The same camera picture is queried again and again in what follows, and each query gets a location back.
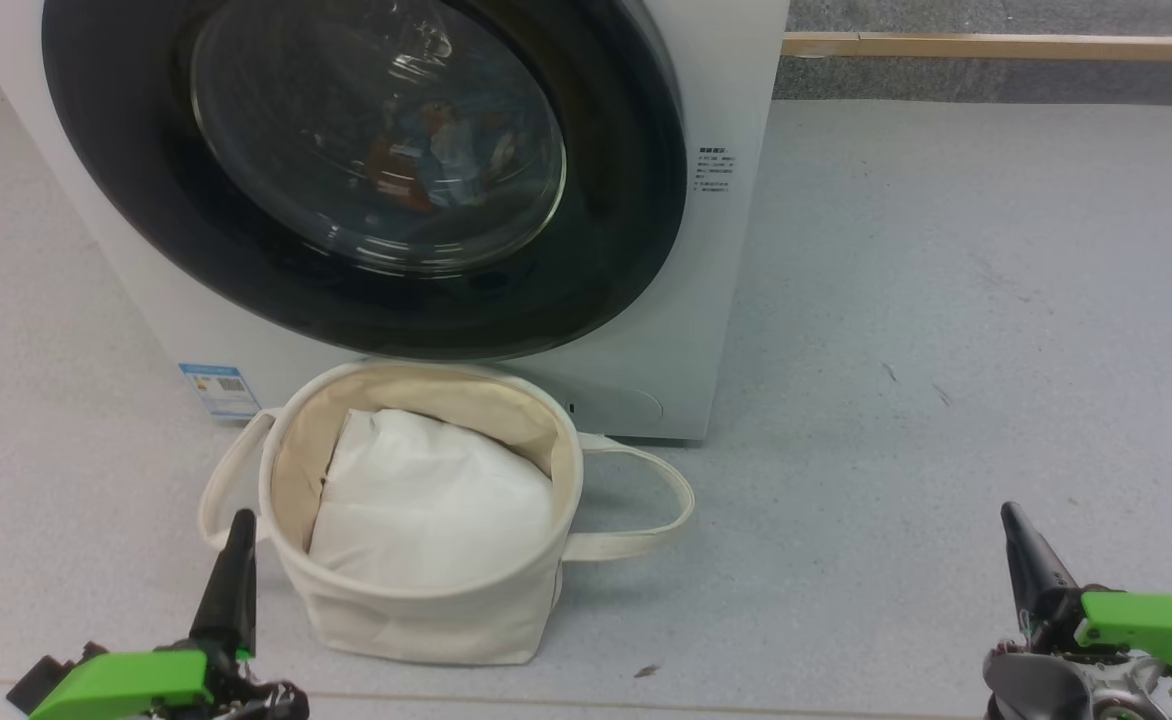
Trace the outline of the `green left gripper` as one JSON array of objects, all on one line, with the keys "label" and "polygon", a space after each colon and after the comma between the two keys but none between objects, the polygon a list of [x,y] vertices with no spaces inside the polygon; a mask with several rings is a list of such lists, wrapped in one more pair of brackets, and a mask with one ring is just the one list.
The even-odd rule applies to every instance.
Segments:
[{"label": "green left gripper", "polygon": [[28,671],[30,719],[307,719],[311,698],[293,682],[252,682],[257,562],[253,511],[231,519],[190,626],[198,648],[111,653],[75,664],[50,656]]}]

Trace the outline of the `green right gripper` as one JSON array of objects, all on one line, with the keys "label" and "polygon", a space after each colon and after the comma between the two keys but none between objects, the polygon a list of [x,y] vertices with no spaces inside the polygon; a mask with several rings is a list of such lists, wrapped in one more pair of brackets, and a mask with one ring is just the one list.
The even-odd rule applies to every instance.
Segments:
[{"label": "green right gripper", "polygon": [[1026,650],[1136,651],[1161,663],[1172,678],[1172,595],[1083,592],[1020,503],[1002,503],[1001,521]]}]

